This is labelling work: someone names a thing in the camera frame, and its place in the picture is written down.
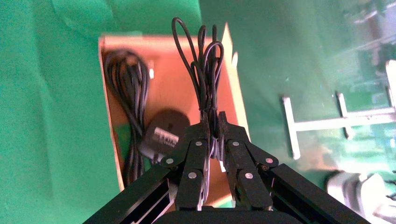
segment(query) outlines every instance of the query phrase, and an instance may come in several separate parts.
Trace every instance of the black cable bundle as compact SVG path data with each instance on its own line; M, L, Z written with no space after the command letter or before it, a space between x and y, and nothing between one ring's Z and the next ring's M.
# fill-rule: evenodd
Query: black cable bundle
M177 22L183 28L190 45L191 53L194 59L191 64L188 63L183 53L182 47L180 46L176 31ZM211 132L210 156L211 158L215 158L218 153L217 89L219 87L220 69L224 56L223 45L221 42L217 41L217 28L215 25L213 25L212 28L212 42L206 47L205 50L204 46L206 38L206 26L203 25L199 29L198 57L195 52L194 44L192 43L188 28L183 23L183 21L177 17L173 18L172 20L172 33L173 38L175 39L177 50L179 51L180 57L182 58L194 85L195 93L198 99L199 110L201 111L201 119L203 118L204 112L208 114ZM216 47L220 49L219 57L216 57Z
M130 50L117 50L106 55L105 79L127 115L131 139L124 163L123 181L127 187L144 173L143 156L138 146L144 134L144 111L149 90L149 70Z

